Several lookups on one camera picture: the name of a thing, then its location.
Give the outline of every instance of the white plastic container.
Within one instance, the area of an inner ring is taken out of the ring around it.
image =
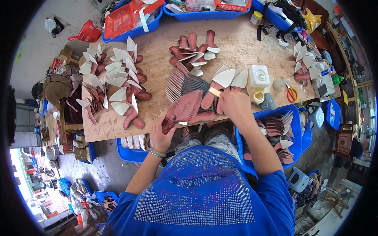
[[[248,68],[248,78],[250,86],[253,88],[265,88],[270,85],[266,66],[250,66]]]
[[[262,14],[258,11],[254,11],[251,17],[251,22],[254,25],[259,25],[262,20]]]

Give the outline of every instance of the plastic stool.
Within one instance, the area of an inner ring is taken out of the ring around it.
[[[308,116],[308,120],[314,123],[312,130],[317,130],[322,127],[324,122],[324,113],[321,107],[318,107],[313,113]]]
[[[296,167],[293,168],[293,171],[294,172],[291,174],[288,180],[289,187],[293,189],[295,192],[301,193],[308,185],[310,178]]]

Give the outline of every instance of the woman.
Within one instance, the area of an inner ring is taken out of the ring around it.
[[[259,131],[249,97],[228,91],[219,102],[249,146],[259,177],[256,191],[235,146],[213,131],[205,145],[198,133],[183,137],[154,180],[176,129],[163,135],[161,117],[150,133],[153,149],[120,194],[103,235],[294,235],[293,199],[282,164]]]

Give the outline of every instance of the grey stone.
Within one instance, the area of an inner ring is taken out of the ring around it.
[[[266,93],[264,95],[264,101],[259,105],[261,110],[268,109],[268,110],[275,110],[276,104],[274,103],[273,96],[270,93]]]

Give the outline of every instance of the hand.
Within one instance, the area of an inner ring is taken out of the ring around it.
[[[177,129],[175,125],[166,135],[163,134],[161,124],[164,121],[165,116],[162,116],[152,122],[152,130],[150,137],[153,145],[153,149],[158,152],[166,153],[172,141],[173,134]]]
[[[220,94],[218,102],[221,104],[223,112],[238,127],[242,135],[250,132],[254,125],[257,126],[251,108],[251,101],[247,94],[225,91]]]

